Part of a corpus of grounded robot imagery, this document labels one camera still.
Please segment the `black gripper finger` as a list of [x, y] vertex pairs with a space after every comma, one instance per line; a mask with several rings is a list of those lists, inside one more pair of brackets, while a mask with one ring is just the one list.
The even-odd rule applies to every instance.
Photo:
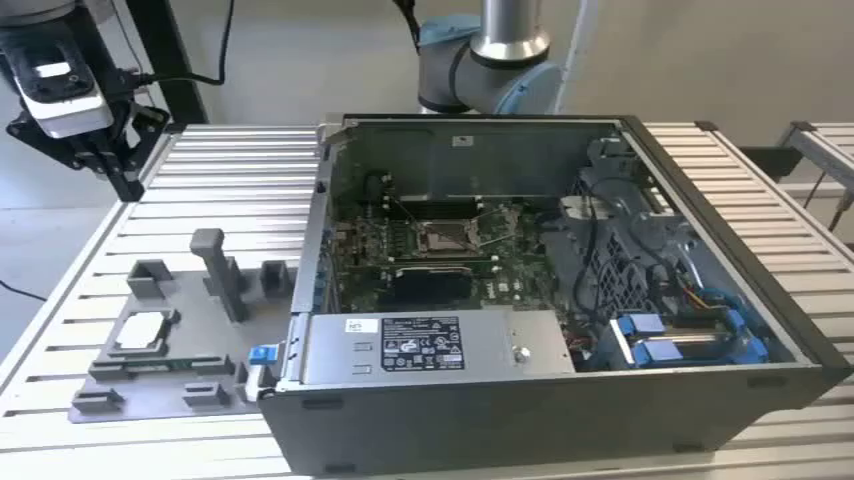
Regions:
[[105, 127], [64, 138], [51, 137], [27, 111], [8, 123], [9, 136], [72, 170], [88, 168], [107, 174], [113, 128]]
[[170, 122], [166, 110], [135, 101], [115, 104], [115, 122], [107, 137], [107, 178], [123, 202], [144, 193], [141, 169]]

